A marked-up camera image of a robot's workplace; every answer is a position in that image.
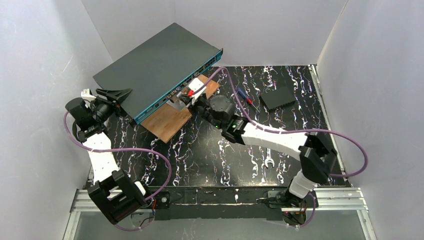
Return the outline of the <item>dark teal network switch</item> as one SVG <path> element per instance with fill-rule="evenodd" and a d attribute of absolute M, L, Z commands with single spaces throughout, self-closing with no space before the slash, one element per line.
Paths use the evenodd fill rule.
<path fill-rule="evenodd" d="M 121 103 L 132 126 L 221 59 L 219 49 L 172 23 L 93 76 L 103 90 L 131 89 Z"/>

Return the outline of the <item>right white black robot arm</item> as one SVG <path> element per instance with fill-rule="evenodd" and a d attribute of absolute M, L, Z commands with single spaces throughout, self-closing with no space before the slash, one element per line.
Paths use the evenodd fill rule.
<path fill-rule="evenodd" d="M 280 200 L 300 201 L 317 185 L 328 181 L 337 160 L 337 151 L 323 132 L 289 133 L 267 128 L 236 114 L 235 104 L 222 95 L 210 99 L 205 94 L 198 97 L 183 96 L 181 100 L 192 115 L 199 115 L 220 129 L 221 135 L 229 142 L 264 147 L 300 161 L 300 171 L 291 180 L 285 193 L 280 194 Z"/>

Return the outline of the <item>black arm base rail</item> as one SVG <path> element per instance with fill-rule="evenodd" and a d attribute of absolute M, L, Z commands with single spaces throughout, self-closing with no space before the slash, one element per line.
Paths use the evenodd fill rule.
<path fill-rule="evenodd" d="M 263 200 L 269 191 L 285 189 L 280 186 L 169 186 L 155 197 L 155 220 L 281 220 L 281 208 L 270 208 Z"/>

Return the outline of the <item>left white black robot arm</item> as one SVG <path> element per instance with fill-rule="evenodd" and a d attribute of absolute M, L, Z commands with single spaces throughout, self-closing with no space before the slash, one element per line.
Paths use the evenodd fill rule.
<path fill-rule="evenodd" d="M 131 92 L 130 88 L 97 89 L 93 95 L 90 89 L 84 89 L 80 97 L 65 105 L 74 118 L 71 138 L 88 149 L 93 169 L 93 186 L 88 188 L 88 195 L 113 225 L 150 204 L 146 199 L 151 193 L 147 186 L 131 180 L 118 167 L 105 124 L 111 115 L 125 114 L 121 104 Z"/>

